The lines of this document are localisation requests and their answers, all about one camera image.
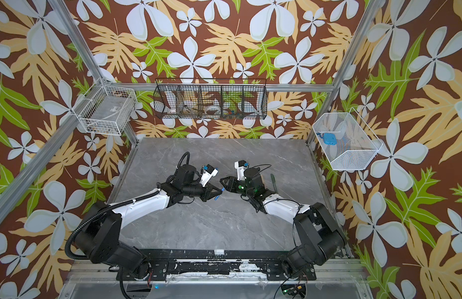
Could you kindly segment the light green pen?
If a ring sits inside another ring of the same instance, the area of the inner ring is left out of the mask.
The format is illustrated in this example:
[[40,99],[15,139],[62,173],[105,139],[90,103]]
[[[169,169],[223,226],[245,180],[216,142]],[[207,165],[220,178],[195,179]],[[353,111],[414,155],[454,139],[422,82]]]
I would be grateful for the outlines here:
[[271,174],[270,177],[271,177],[274,192],[278,193],[277,181],[276,181],[276,178],[275,178],[274,174]]

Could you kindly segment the blue pen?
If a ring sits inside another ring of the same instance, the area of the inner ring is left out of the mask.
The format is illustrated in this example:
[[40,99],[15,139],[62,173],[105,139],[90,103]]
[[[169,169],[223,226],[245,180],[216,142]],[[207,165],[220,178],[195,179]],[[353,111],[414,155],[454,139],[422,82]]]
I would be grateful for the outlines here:
[[218,200],[218,198],[220,197],[220,195],[222,195],[222,193],[223,193],[224,191],[225,191],[225,188],[222,188],[222,189],[221,189],[221,193],[220,193],[219,195],[217,195],[217,196],[214,198],[214,200],[215,200],[215,201]]

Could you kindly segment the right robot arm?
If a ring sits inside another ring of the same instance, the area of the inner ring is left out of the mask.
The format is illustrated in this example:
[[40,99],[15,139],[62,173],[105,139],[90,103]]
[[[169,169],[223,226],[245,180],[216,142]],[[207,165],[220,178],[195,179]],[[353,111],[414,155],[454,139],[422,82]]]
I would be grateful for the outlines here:
[[257,212],[276,216],[293,226],[299,244],[284,255],[286,277],[310,276],[313,265],[323,265],[346,246],[342,229],[325,205],[301,204],[265,187],[260,168],[239,167],[237,176],[220,179],[224,189],[247,198]]

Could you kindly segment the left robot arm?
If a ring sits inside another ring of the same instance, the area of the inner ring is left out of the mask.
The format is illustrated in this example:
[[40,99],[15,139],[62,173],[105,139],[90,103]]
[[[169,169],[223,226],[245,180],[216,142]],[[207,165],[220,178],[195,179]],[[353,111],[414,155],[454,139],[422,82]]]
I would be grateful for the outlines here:
[[185,196],[206,202],[221,195],[221,189],[209,182],[217,173],[217,168],[209,164],[200,171],[190,164],[181,165],[148,193],[120,203],[95,204],[66,241],[66,255],[74,260],[118,266],[143,280],[151,262],[140,250],[120,241],[121,230],[146,215],[170,208]]

